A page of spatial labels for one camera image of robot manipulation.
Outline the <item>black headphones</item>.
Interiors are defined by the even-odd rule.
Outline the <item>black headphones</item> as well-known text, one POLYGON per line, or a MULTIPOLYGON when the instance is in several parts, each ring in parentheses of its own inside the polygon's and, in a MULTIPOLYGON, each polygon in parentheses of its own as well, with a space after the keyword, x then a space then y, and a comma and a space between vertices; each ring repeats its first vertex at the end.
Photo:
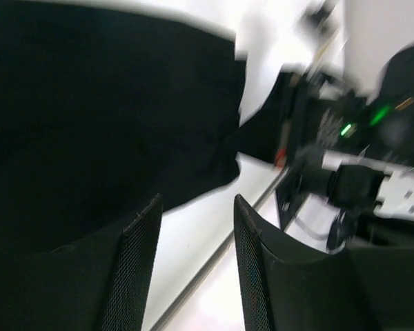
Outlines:
POLYGON ((336 252, 357 232, 359 212, 356 210, 340 210, 332 222, 328 233, 326 248, 330 253, 336 252))

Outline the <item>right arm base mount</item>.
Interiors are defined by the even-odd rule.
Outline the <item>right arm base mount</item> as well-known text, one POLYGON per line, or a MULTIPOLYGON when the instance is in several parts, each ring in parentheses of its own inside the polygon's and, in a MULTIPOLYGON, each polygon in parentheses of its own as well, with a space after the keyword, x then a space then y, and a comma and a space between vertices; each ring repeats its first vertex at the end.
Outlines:
POLYGON ((275 189, 279 210, 279 225, 286 231, 293 215, 305 201, 308 194, 326 197, 332 170, 314 165, 292 165, 275 189))

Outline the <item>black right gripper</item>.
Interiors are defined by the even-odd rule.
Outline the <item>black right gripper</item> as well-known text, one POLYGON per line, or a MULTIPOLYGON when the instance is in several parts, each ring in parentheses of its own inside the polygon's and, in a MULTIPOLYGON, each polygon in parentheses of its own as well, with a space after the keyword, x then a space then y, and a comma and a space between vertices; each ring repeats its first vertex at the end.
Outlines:
POLYGON ((346 86, 320 70, 295 89, 286 159, 305 146, 414 166, 414 44, 397 52, 382 74, 379 92, 368 101, 353 88, 334 99, 321 99, 324 83, 346 86))

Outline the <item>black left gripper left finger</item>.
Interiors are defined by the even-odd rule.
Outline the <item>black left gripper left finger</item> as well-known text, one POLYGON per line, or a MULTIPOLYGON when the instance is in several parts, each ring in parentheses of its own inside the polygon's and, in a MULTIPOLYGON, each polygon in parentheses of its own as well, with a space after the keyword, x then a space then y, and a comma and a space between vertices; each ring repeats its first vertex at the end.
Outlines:
POLYGON ((140 330, 163 203, 54 250, 35 227, 0 222, 0 330, 140 330))

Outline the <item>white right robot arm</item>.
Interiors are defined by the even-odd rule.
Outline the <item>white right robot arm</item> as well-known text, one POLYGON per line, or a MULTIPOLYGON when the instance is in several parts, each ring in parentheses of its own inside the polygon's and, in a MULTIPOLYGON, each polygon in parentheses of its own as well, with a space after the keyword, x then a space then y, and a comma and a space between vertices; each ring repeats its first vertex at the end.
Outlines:
POLYGON ((279 225, 234 201, 247 330, 414 330, 414 44, 386 64, 377 98, 318 70, 281 72, 244 129, 282 167, 267 189, 279 225))

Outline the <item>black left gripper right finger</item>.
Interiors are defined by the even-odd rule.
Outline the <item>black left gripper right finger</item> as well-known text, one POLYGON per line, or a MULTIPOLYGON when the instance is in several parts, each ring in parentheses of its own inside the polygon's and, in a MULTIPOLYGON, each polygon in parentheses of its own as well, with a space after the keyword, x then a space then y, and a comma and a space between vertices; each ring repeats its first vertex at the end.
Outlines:
POLYGON ((414 246, 315 250, 241 196, 234 227, 247 330, 414 330, 414 246))

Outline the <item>black skirt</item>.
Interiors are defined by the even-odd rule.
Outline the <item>black skirt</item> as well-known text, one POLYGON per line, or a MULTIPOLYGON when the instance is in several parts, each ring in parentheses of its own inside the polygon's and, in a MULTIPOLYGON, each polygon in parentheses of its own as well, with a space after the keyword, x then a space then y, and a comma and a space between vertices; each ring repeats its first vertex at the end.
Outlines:
POLYGON ((142 14, 0 1, 0 252, 53 250, 161 194, 177 207, 272 162, 277 111, 239 122, 230 39, 142 14))

